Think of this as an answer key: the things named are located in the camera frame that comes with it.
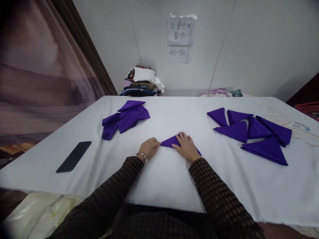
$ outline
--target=sheer curtain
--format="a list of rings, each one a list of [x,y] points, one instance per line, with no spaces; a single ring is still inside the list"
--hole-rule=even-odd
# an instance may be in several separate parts
[[[105,95],[51,1],[24,1],[0,46],[0,145],[39,141]]]

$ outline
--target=white wall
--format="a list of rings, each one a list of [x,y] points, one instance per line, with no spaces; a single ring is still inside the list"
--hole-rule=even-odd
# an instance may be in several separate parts
[[[150,66],[166,87],[165,95],[207,92],[235,0],[128,0],[142,65]],[[190,64],[168,62],[167,20],[196,14]]]
[[[141,64],[126,0],[73,0],[116,91]]]
[[[318,72],[319,1],[236,1],[211,88],[287,101]]]
[[[155,70],[164,95],[229,87],[286,101],[319,71],[315,0],[73,2],[118,92],[127,72],[141,64]],[[190,64],[168,62],[170,12],[198,17]]]

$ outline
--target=checkered sleeve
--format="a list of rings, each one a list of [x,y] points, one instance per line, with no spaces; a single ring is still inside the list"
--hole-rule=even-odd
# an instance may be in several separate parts
[[[99,238],[120,209],[144,164],[126,158],[122,167],[65,217],[48,238]]]
[[[218,238],[265,238],[263,229],[204,158],[189,168]]]

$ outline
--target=red basket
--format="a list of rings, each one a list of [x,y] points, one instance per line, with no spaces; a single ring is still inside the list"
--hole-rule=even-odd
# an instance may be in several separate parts
[[[319,102],[296,105],[295,108],[319,121]]]

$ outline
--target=pile of clothes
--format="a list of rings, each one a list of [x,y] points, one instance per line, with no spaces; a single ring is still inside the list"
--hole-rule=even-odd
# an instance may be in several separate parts
[[[199,96],[200,97],[253,97],[251,95],[242,93],[241,89],[230,91],[230,92],[227,92],[226,89],[227,89],[226,87],[212,89],[211,91],[202,93]]]
[[[164,93],[164,89],[165,86],[150,67],[137,65],[124,80],[124,89],[120,96],[156,96]]]
[[[127,101],[125,105],[115,113],[102,120],[102,139],[111,140],[119,129],[120,133],[134,128],[139,120],[149,119],[150,115],[143,104],[145,101]]]

